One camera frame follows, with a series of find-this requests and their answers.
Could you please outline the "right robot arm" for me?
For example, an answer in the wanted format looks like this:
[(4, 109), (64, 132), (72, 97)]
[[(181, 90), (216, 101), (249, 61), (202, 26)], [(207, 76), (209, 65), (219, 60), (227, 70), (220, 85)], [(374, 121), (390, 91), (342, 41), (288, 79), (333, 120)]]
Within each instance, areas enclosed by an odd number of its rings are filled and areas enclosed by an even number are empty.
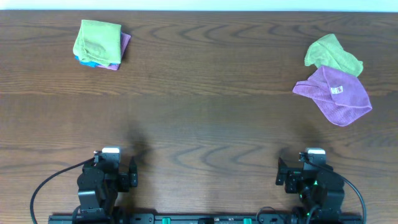
[(289, 167), (278, 159), (276, 185), (285, 192), (297, 194), (302, 208), (297, 211), (298, 223), (333, 223), (340, 219), (345, 197), (344, 181), (326, 164), (325, 156), (300, 155), (303, 167)]

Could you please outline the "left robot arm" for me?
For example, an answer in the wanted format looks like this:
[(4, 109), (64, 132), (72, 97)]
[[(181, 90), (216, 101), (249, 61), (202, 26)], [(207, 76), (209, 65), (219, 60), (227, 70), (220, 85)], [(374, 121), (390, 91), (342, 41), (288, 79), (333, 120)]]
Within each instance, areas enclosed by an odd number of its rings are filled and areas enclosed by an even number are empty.
[(114, 206), (120, 192), (137, 187), (137, 165), (132, 157), (128, 171), (119, 171), (120, 157), (116, 154), (96, 155), (85, 164), (77, 179), (81, 217), (77, 223), (118, 223), (121, 214)]

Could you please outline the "purple microfiber cloth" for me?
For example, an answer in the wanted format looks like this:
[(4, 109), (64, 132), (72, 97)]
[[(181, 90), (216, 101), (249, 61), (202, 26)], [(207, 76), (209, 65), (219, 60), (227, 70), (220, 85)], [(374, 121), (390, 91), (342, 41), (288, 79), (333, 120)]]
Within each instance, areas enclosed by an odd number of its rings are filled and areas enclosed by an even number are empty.
[(292, 92), (312, 99), (326, 119), (337, 126), (347, 126), (373, 108), (357, 77), (324, 65), (307, 80), (297, 82)]

